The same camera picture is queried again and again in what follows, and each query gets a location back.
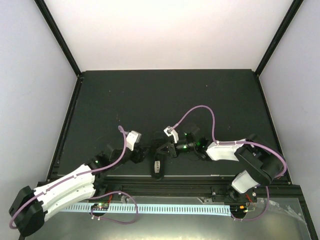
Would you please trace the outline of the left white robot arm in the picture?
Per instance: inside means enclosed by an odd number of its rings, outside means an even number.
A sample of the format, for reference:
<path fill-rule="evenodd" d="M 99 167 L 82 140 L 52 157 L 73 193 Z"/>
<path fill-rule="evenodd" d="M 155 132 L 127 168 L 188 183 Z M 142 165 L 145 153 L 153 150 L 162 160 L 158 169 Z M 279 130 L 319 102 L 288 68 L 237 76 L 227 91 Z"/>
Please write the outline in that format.
<path fill-rule="evenodd" d="M 11 207 L 9 227 L 23 237 L 37 232 L 60 210 L 83 200 L 101 200 L 108 192 L 104 178 L 108 170 L 127 161 L 135 164 L 144 160 L 148 148 L 138 145 L 133 149 L 113 149 L 100 152 L 71 173 L 46 185 L 22 188 Z"/>

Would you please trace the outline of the black sneaker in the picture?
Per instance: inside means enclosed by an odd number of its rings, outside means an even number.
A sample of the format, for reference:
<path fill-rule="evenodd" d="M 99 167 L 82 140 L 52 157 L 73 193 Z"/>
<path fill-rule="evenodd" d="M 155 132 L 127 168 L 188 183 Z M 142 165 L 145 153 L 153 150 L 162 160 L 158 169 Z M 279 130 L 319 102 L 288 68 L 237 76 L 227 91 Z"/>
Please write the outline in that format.
<path fill-rule="evenodd" d="M 165 160 L 164 154 L 158 153 L 157 149 L 166 143 L 166 136 L 162 131 L 156 131 L 153 133 L 150 141 L 150 174 L 155 180 L 161 180 L 165 173 Z"/>

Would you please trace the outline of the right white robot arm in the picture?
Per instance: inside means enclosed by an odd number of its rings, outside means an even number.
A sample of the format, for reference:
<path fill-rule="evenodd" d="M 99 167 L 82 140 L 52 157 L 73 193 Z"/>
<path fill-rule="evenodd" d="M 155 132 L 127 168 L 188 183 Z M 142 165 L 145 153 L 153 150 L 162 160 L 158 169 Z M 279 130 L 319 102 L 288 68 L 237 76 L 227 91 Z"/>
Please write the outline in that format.
<path fill-rule="evenodd" d="M 203 161 L 240 163 L 244 170 L 236 175 L 227 189 L 228 198 L 234 202 L 240 201 L 249 189 L 269 186 L 275 178 L 287 171 L 284 157 L 266 146 L 255 134 L 241 140 L 216 142 L 198 137 L 192 132 L 184 135 L 185 139 L 174 138 L 173 141 L 157 146 L 156 156 L 176 158 L 181 153 L 193 152 Z"/>

